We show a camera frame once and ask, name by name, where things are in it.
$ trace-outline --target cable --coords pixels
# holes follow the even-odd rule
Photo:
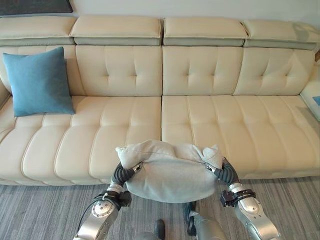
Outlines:
[[[100,199],[97,199],[97,200],[95,200],[95,201],[93,201],[92,203],[90,203],[90,205],[84,210],[84,212],[83,212],[83,214],[82,214],[82,216],[81,216],[81,218],[80,218],[80,222],[79,222],[79,224],[78,224],[78,228],[77,228],[77,233],[79,232],[79,230],[80,230],[80,226],[81,226],[81,222],[82,222],[82,220],[84,219],[84,216],[85,216],[85,214],[86,214],[86,212],[88,211],[88,209],[93,205],[93,204],[95,204],[96,202],[98,202]]]

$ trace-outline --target tufted backrest cushion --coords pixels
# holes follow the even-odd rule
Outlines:
[[[315,55],[310,50],[250,47],[235,95],[298,95],[308,82]]]
[[[160,46],[76,46],[87,96],[161,96]]]
[[[59,46],[2,46],[0,47],[0,79],[2,80],[6,89],[11,93],[11,86],[8,79],[6,66],[3,61],[3,53],[18,54],[18,55],[34,55],[40,54]],[[67,77],[69,83],[69,90],[72,95],[84,95],[84,88],[81,83],[77,58],[76,58],[76,46],[64,45],[64,59],[66,62]]]
[[[163,46],[163,95],[232,95],[243,48]]]
[[[0,79],[11,92],[3,53],[33,55],[58,46],[0,47]],[[162,52],[160,46],[64,45],[71,95],[161,96]]]

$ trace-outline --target sofa seat cushion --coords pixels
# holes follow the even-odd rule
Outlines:
[[[164,96],[162,140],[217,144],[242,179],[318,175],[319,122],[300,96]]]
[[[109,183],[116,147],[160,140],[161,97],[73,96],[76,114],[0,110],[0,184]]]

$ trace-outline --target gray striped carpet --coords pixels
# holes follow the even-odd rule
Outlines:
[[[285,240],[320,240],[320,177],[246,180],[264,212]],[[5,186],[0,185],[0,240],[72,240],[82,211],[105,185]],[[219,192],[198,201],[215,216],[230,240],[249,237],[232,208],[220,205]],[[111,240],[134,240],[152,232],[158,218],[166,223],[166,240],[191,240],[184,225],[184,205],[132,197],[109,232]]]

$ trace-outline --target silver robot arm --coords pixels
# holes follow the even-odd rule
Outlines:
[[[123,169],[119,163],[115,169],[110,186],[103,191],[92,203],[89,217],[78,229],[73,240],[104,240],[110,227],[117,219],[121,207],[128,207],[131,195],[128,191],[122,192],[124,183],[142,167],[142,163],[131,169]]]
[[[283,240],[275,225],[265,215],[260,202],[256,200],[256,194],[240,183],[237,172],[225,157],[222,169],[209,164],[206,168],[227,184],[228,191],[221,193],[220,201],[224,207],[234,207],[236,217],[253,240]]]
[[[238,193],[246,189],[240,183],[235,183],[230,185],[228,190],[232,193]],[[234,206],[234,211],[253,240],[283,239],[275,225],[265,215],[260,202],[253,196],[239,200]]]

